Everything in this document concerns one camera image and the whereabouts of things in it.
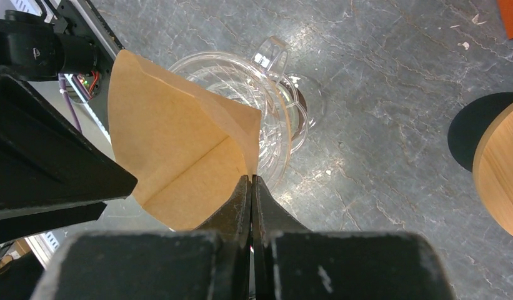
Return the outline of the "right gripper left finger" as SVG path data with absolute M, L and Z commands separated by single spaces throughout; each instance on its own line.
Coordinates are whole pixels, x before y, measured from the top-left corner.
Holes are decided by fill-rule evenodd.
M 251 192 L 249 176 L 241 176 L 230 198 L 196 230 L 215 231 L 224 241 L 246 248 L 251 229 Z

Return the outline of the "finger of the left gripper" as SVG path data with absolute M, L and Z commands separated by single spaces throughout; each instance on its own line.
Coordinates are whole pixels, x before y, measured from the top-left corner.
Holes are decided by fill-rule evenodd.
M 0 220 L 128 197 L 137 179 L 0 70 Z
M 96 221 L 104 202 L 0 220 L 0 244 L 75 224 Z

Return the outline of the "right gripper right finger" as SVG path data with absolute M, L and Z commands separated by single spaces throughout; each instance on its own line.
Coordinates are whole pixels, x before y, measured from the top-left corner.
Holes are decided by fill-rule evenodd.
M 311 230 L 284 209 L 260 176 L 252 178 L 252 247 L 291 248 Z

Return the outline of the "glass carafe with brown band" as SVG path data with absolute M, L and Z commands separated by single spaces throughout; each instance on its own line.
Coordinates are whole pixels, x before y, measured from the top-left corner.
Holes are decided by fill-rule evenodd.
M 304 117 L 296 105 L 289 110 L 293 140 L 300 137 L 305 124 L 310 131 L 318 130 L 327 112 L 327 99 L 323 94 L 322 84 L 312 77 L 295 73 L 285 74 L 281 84 L 287 91 L 286 96 L 291 97 L 296 91 L 296 101 L 307 114 Z

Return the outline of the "clear glass dripper with handle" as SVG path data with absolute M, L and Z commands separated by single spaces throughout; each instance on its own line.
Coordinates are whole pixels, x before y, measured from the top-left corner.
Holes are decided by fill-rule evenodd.
M 292 154 L 306 140 L 307 109 L 286 76 L 289 45 L 270 36 L 249 58 L 222 51 L 192 54 L 169 71 L 202 88 L 261 111 L 258 175 L 269 190 L 282 181 Z

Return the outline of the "round wooden dripper stand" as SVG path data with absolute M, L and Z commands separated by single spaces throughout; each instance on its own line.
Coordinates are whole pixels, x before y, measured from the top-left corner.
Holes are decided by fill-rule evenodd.
M 483 205 L 513 237 L 513 103 L 499 113 L 482 135 L 472 167 Z

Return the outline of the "black coffee server pot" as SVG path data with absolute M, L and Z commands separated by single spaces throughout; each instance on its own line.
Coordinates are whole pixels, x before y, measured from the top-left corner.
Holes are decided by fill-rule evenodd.
M 492 121 L 512 103 L 513 92 L 498 92 L 472 101 L 457 113 L 449 126 L 447 143 L 460 166 L 472 171 L 481 137 Z

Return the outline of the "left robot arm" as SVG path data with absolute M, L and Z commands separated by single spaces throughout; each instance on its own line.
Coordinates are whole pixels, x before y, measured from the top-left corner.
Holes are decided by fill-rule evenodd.
M 0 19 L 0 244 L 96 220 L 137 179 L 99 151 L 33 81 L 96 69 L 93 41 L 8 10 Z

